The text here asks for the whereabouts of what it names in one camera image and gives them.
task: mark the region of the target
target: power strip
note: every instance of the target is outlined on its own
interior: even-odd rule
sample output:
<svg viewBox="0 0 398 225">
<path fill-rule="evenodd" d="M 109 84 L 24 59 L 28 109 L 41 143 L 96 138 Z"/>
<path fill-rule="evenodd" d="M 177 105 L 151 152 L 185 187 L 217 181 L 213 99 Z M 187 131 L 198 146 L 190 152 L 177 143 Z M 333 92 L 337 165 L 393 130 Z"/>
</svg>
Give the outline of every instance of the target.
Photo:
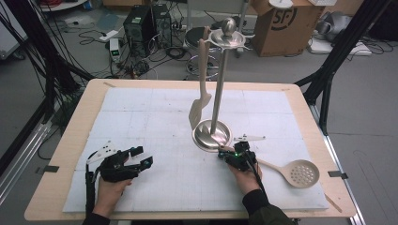
<svg viewBox="0 0 398 225">
<path fill-rule="evenodd" d="M 112 30 L 112 31 L 108 32 L 108 33 L 106 34 L 106 36 L 99 37 L 99 39 L 101 39 L 101 40 L 107 40 L 107 39 L 109 39 L 109 38 L 111 38 L 111 37 L 117 35 L 117 33 L 119 33 L 119 32 L 117 32 L 117 31 L 115 31 L 115 30 Z"/>
</svg>

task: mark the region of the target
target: computer tower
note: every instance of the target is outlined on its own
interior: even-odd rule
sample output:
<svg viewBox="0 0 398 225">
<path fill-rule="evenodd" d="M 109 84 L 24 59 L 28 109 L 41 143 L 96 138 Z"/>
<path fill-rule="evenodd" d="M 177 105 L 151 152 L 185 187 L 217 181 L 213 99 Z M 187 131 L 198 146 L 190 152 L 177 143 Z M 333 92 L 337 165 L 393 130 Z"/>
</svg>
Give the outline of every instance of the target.
<svg viewBox="0 0 398 225">
<path fill-rule="evenodd" d="M 131 8 L 129 15 L 123 22 L 125 34 L 131 48 L 140 46 L 135 52 L 142 57 L 149 55 L 149 41 L 156 36 L 150 6 L 136 5 Z"/>
<path fill-rule="evenodd" d="M 155 21 L 158 46 L 169 48 L 172 46 L 172 19 L 165 4 L 152 6 L 153 18 Z"/>
</svg>

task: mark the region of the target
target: black metal bar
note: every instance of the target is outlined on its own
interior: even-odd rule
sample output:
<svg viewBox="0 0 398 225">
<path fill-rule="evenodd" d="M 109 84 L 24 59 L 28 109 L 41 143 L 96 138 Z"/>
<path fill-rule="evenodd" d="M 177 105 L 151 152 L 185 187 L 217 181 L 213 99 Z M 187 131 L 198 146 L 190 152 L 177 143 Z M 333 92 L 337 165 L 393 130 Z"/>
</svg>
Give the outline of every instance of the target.
<svg viewBox="0 0 398 225">
<path fill-rule="evenodd" d="M 15 158 L 18 151 L 23 146 L 24 142 L 29 137 L 29 135 L 31 134 L 31 132 L 35 128 L 35 126 L 38 124 L 38 121 L 40 120 L 40 118 L 45 113 L 46 104 L 47 104 L 46 101 L 47 101 L 47 99 L 44 99 L 41 102 L 41 104 L 38 106 L 36 111 L 33 113 L 33 115 L 27 121 L 27 123 L 25 124 L 25 126 L 23 127 L 21 132 L 18 134 L 17 138 L 15 138 L 15 140 L 12 142 L 12 144 L 7 149 L 6 153 L 0 158 L 0 177 L 6 171 L 8 165 Z"/>
<path fill-rule="evenodd" d="M 327 120 L 333 77 L 352 49 L 355 48 L 366 29 L 389 2 L 390 0 L 365 0 L 322 67 L 316 73 L 295 82 L 298 86 L 310 83 L 307 90 L 303 93 L 307 103 L 310 105 L 314 105 L 316 99 L 323 93 L 319 125 L 325 135 L 328 135 Z"/>
<path fill-rule="evenodd" d="M 51 65 L 50 69 L 46 69 L 47 77 L 53 76 L 56 79 L 61 92 L 67 94 L 75 92 L 79 88 L 79 84 L 74 81 L 70 74 L 69 65 L 63 62 L 65 59 L 59 55 L 29 1 L 5 0 L 5 2 L 41 57 L 46 60 L 46 67 Z"/>
<path fill-rule="evenodd" d="M 63 60 L 62 62 L 67 66 L 67 68 L 68 68 L 72 73 L 78 75 L 79 77 L 81 77 L 81 78 L 83 78 L 83 79 L 85 79 L 85 80 L 87 80 L 87 81 L 96 79 L 96 77 L 94 77 L 93 75 L 91 75 L 91 74 L 89 74 L 89 73 L 83 71 L 82 69 L 80 69 L 80 68 L 78 68 L 78 67 L 75 67 L 73 64 L 71 64 L 71 63 L 68 62 L 67 60 Z"/>
</svg>

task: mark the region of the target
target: round metal base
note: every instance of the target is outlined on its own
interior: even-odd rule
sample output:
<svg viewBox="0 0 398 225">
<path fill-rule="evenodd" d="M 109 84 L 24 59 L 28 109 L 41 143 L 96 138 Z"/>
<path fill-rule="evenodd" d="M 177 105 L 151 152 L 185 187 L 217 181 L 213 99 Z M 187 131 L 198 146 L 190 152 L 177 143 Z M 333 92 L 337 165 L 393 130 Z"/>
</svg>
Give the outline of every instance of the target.
<svg viewBox="0 0 398 225">
<path fill-rule="evenodd" d="M 210 134 L 211 120 L 201 121 L 192 131 L 196 145 L 207 152 L 217 153 L 220 145 L 228 146 L 232 141 L 232 132 L 223 122 L 217 121 L 214 134 Z"/>
</svg>

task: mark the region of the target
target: sleeve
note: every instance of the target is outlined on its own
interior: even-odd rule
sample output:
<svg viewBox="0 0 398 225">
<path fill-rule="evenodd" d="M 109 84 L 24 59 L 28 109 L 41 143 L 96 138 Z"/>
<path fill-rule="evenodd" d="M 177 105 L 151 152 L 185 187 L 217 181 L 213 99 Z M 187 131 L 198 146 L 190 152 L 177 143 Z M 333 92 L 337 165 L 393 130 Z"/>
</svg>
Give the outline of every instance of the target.
<svg viewBox="0 0 398 225">
<path fill-rule="evenodd" d="M 111 222 L 107 217 L 91 213 L 84 221 L 83 225 L 109 225 Z"/>
<path fill-rule="evenodd" d="M 267 195 L 260 189 L 246 194 L 242 202 L 249 213 L 250 225 L 293 225 L 280 208 L 269 203 Z"/>
</svg>

